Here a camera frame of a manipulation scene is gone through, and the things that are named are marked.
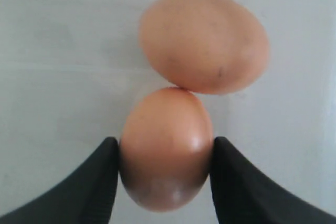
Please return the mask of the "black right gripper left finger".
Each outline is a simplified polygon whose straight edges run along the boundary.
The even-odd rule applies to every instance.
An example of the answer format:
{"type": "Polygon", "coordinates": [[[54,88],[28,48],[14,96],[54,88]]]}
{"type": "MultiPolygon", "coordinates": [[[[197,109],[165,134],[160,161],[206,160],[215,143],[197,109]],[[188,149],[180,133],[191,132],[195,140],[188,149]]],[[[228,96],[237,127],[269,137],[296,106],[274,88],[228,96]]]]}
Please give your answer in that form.
{"type": "Polygon", "coordinates": [[[118,185],[118,142],[106,138],[66,179],[1,216],[1,223],[109,223],[118,185]]]}

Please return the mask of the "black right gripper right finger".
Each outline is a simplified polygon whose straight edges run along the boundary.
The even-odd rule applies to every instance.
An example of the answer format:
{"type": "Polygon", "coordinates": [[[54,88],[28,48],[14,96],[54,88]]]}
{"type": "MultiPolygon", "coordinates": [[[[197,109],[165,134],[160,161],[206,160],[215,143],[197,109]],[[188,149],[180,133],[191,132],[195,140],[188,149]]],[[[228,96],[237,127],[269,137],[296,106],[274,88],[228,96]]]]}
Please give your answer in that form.
{"type": "Polygon", "coordinates": [[[335,223],[335,216],[267,177],[225,137],[214,140],[210,179],[219,223],[335,223]]]}

